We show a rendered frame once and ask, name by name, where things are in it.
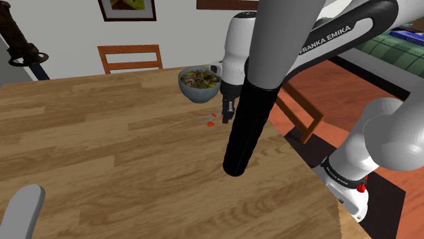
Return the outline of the grey-blue bowl of food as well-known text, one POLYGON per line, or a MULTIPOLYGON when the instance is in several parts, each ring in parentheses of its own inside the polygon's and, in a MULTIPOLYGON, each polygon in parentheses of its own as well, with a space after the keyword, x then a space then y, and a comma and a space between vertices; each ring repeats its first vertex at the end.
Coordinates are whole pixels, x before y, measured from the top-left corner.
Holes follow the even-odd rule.
POLYGON ((179 88, 193 103, 206 103, 219 92, 221 78, 206 67, 188 67, 178 75, 179 88))

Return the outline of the orange-brown wooden chair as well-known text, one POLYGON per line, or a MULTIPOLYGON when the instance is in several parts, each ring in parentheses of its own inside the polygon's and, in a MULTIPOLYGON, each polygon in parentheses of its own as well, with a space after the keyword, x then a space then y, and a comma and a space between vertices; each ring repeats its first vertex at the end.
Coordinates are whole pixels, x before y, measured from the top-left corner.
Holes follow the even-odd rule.
POLYGON ((104 45, 97 47, 105 74, 111 71, 128 69, 163 69, 159 45, 104 45), (143 54, 154 53, 156 60, 138 62, 113 62, 107 61, 107 55, 111 54, 143 54))
POLYGON ((285 103, 280 96, 277 97, 275 104, 299 130, 301 133, 300 142, 305 144, 310 139, 318 125, 323 121, 325 115, 290 83, 283 84, 281 88, 313 118, 312 123, 309 126, 306 126, 289 108, 288 104, 285 103))

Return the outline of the wooden table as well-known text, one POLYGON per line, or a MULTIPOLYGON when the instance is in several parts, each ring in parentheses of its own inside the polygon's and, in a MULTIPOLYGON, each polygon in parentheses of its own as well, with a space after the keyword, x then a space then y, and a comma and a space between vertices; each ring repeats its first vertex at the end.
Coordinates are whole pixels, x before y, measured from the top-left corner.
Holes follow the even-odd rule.
POLYGON ((33 239, 369 239, 266 124, 245 173, 222 168, 231 127, 199 117, 177 69, 0 88, 0 222, 46 197, 33 239))

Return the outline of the green sofa with books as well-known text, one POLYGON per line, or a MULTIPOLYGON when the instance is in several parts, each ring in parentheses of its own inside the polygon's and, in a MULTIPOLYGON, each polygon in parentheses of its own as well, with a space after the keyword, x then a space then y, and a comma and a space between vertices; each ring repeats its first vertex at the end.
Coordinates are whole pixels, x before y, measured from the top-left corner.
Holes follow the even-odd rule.
POLYGON ((339 57, 374 74, 406 71, 424 79, 424 36, 410 31, 386 31, 339 57))

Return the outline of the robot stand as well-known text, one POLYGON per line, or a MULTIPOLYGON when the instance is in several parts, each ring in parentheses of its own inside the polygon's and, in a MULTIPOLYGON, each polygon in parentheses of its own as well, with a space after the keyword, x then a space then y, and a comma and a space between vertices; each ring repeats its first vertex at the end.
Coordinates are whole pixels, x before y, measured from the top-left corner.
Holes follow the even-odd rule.
MULTIPOLYGON (((336 150, 315 134, 305 144, 300 142, 300 137, 297 128, 285 135, 287 142, 311 168, 336 150)), ((371 239, 396 239, 406 192, 376 172, 369 174, 366 189, 368 212, 359 224, 371 239)))

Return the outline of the dark brown sword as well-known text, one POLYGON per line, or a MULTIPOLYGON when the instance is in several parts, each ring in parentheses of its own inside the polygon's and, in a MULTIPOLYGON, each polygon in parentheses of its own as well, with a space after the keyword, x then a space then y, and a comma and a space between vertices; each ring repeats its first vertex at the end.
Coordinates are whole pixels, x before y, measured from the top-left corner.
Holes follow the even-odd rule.
POLYGON ((13 67, 29 67, 39 81, 49 80, 41 63, 49 59, 46 53, 40 52, 33 43, 29 43, 10 13, 11 5, 0 0, 0 35, 9 46, 7 49, 13 67))

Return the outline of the grey chair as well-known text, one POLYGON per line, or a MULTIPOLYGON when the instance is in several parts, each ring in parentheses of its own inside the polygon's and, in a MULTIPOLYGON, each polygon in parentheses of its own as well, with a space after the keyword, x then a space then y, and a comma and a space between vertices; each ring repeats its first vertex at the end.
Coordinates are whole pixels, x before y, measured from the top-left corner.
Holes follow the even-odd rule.
POLYGON ((32 239, 45 196, 45 189, 37 184, 19 189, 5 210, 0 239, 32 239))

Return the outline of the brown framed wall picture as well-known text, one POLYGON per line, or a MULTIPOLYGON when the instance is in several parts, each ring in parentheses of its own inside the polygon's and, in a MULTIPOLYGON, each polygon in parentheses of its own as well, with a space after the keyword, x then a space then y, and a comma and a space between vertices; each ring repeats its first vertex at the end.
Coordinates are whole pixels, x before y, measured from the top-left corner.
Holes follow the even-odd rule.
POLYGON ((196 0, 198 10, 257 10, 257 7, 256 0, 196 0))

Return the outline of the dark framed wall picture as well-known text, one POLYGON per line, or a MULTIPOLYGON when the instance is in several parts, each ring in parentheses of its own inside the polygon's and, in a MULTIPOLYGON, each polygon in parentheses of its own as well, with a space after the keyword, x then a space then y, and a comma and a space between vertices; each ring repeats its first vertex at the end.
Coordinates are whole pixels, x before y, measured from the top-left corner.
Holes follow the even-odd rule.
POLYGON ((154 0, 97 0, 103 20, 117 21, 156 21, 154 0))

